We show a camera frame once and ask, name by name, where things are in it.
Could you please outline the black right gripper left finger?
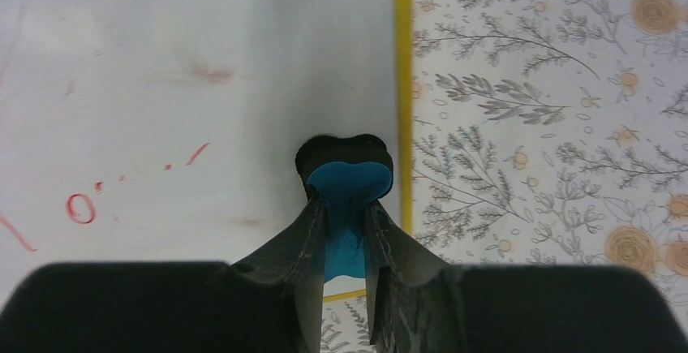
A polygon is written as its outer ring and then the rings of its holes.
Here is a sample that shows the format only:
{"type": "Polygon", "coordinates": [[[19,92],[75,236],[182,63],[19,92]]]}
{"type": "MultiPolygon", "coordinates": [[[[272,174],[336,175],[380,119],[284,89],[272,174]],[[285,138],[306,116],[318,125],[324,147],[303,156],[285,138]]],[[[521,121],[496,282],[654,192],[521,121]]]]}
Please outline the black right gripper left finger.
{"type": "Polygon", "coordinates": [[[1,314],[4,352],[317,352],[325,203],[222,261],[53,263],[1,314]]]}

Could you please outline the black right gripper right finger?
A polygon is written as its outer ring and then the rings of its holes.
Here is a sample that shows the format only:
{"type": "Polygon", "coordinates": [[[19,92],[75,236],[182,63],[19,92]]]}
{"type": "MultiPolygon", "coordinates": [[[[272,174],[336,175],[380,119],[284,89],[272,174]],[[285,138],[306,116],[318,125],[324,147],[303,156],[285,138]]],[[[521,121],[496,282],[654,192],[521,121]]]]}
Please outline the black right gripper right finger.
{"type": "Polygon", "coordinates": [[[659,291],[623,267],[453,265],[364,213],[370,341],[379,352],[684,352],[659,291]]]}

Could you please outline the blue whiteboard eraser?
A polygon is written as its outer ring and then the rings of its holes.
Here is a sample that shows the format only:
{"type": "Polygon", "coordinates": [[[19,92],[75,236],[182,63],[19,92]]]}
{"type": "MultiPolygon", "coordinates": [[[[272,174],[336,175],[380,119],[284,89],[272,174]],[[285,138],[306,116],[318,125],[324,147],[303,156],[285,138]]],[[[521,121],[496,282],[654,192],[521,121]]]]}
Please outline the blue whiteboard eraser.
{"type": "Polygon", "coordinates": [[[308,199],[325,203],[325,281],[364,278],[364,209],[393,187],[393,159],[372,134],[318,135],[295,155],[308,199]]]}

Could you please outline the yellow framed whiteboard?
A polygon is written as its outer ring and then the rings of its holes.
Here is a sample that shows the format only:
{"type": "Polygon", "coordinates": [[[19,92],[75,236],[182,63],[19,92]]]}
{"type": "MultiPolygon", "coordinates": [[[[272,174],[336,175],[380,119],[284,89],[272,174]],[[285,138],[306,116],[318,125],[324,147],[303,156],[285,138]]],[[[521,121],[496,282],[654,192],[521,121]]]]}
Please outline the yellow framed whiteboard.
{"type": "Polygon", "coordinates": [[[319,134],[399,150],[394,0],[1,0],[1,298],[60,261],[234,263],[319,134]]]}

